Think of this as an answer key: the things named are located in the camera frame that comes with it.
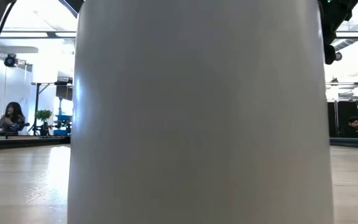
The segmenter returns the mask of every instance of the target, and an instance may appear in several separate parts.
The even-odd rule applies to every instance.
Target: green plant
[[[46,122],[46,120],[48,120],[51,116],[52,116],[52,111],[50,110],[38,110],[35,113],[35,118],[43,122]]]

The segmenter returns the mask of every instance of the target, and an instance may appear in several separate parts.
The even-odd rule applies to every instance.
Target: wooden floor
[[[358,224],[358,149],[331,148],[336,224]],[[0,224],[67,222],[70,148],[0,150]]]

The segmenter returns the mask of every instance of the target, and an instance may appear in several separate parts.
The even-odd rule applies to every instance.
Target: woman
[[[0,129],[15,131],[15,127],[24,124],[25,118],[20,104],[11,102],[6,106],[5,115],[0,119]]]

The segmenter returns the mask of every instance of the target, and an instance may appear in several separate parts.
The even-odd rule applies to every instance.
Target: spotlight
[[[8,54],[5,58],[4,65],[9,68],[16,68],[19,64],[18,59],[16,59],[16,54]]]
[[[337,83],[337,82],[339,82],[339,81],[338,81],[338,78],[333,78],[333,79],[331,80],[331,83]]]
[[[340,61],[342,60],[342,54],[340,52],[336,52],[335,53],[335,61]]]

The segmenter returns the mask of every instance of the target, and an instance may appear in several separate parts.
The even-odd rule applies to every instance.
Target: dark monitor screen
[[[64,100],[73,100],[73,87],[56,86],[56,96]]]

